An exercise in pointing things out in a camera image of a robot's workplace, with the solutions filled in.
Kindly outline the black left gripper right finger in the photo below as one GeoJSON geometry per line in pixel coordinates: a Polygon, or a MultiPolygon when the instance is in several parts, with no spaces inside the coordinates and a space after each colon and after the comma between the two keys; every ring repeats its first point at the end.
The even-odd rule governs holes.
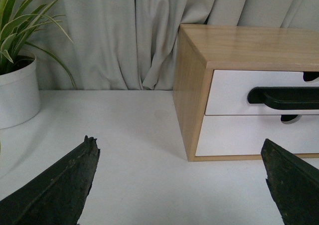
{"type": "Polygon", "coordinates": [[[319,170],[273,141],[261,150],[271,197],[286,225],[319,223],[319,170]]]}

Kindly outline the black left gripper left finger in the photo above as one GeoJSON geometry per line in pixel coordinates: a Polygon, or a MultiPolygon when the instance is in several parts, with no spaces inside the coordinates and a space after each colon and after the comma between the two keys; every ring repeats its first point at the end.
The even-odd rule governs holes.
{"type": "Polygon", "coordinates": [[[2,225],[76,225],[97,170],[96,139],[84,142],[0,202],[2,225]]]}

